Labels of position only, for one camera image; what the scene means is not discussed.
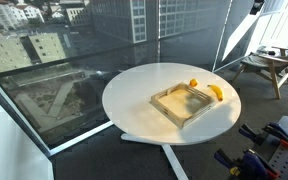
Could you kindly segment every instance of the floor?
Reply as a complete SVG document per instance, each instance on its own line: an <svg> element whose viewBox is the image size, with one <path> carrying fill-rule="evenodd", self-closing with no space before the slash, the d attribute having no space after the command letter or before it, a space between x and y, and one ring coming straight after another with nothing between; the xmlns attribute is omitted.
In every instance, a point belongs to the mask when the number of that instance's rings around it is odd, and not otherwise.
<svg viewBox="0 0 288 180"><path fill-rule="evenodd" d="M234 72L218 73L230 80ZM232 129L211 141L172 146L189 179L228 179L229 172L213 155L222 148L231 158L239 158L253 143L238 133L247 123L254 130L288 116L288 84L276 100L271 84L255 74L243 73L234 84L242 111ZM177 179L160 146L123 141L123 132L114 125L52 158L56 180L172 180Z"/></svg>

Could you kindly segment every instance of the table base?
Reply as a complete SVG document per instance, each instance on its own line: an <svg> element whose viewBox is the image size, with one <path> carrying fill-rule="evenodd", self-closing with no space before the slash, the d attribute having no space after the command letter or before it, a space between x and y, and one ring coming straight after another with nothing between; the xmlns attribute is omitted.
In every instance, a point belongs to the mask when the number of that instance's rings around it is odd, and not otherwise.
<svg viewBox="0 0 288 180"><path fill-rule="evenodd" d="M173 171L175 172L177 179L179 180L188 180L180 162L178 161L176 155L174 154L173 149L171 148L171 146L169 144L160 144L160 143L156 143L154 141L150 141L150 140L146 140L143 138L139 138L139 137L135 137L132 135L129 135L127 133L122 134L121 138L123 140L126 141L134 141L134 142L140 142L140 143L146 143L146 144L154 144L154 145L160 145L162 146L166 157L169 161L169 163L171 164Z"/></svg>

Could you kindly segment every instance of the wooden tray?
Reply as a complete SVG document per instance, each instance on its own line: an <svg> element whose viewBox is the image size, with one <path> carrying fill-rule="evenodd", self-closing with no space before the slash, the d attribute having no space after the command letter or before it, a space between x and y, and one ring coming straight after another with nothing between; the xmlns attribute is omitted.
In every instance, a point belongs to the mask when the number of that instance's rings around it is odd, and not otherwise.
<svg viewBox="0 0 288 180"><path fill-rule="evenodd" d="M211 109L215 100L187 84L180 83L153 95L150 103L182 129Z"/></svg>

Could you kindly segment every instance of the orange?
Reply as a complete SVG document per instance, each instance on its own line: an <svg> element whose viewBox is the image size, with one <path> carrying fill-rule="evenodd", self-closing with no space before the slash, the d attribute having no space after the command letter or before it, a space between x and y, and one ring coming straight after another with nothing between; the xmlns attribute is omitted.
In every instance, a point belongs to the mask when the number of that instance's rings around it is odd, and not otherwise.
<svg viewBox="0 0 288 180"><path fill-rule="evenodd" d="M190 81L190 86L191 86L191 87L197 86L197 81L196 81L196 79L192 79L192 80Z"/></svg>

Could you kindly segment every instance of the table top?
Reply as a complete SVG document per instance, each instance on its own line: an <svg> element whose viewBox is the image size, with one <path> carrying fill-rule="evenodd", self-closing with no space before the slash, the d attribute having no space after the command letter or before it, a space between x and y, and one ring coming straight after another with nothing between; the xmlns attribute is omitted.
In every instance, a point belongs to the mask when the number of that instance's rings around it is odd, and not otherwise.
<svg viewBox="0 0 288 180"><path fill-rule="evenodd" d="M181 82L197 79L196 89L216 98L207 87L221 87L224 99L183 129L179 129L151 103L151 96ZM224 79L202 68L153 63L128 69L105 87L102 103L110 120L124 132L156 144L190 145L208 141L230 129L241 112L235 89Z"/></svg>

